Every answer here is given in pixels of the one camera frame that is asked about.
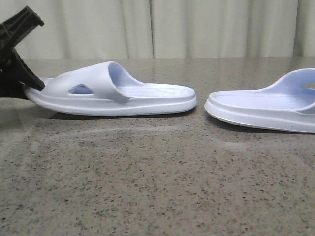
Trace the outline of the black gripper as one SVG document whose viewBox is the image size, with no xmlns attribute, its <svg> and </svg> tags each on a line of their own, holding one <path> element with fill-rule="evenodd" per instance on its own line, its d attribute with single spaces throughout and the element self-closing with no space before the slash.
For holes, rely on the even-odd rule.
<svg viewBox="0 0 315 236">
<path fill-rule="evenodd" d="M 13 80 L 13 82 L 0 82 L 1 98 L 28 100 L 23 91 L 24 84 L 38 91 L 44 89 L 44 82 L 28 68 L 14 49 L 34 28 L 43 25 L 42 19 L 28 6 L 1 23 L 0 71 L 3 73 L 10 67 L 9 78 Z"/>
</svg>

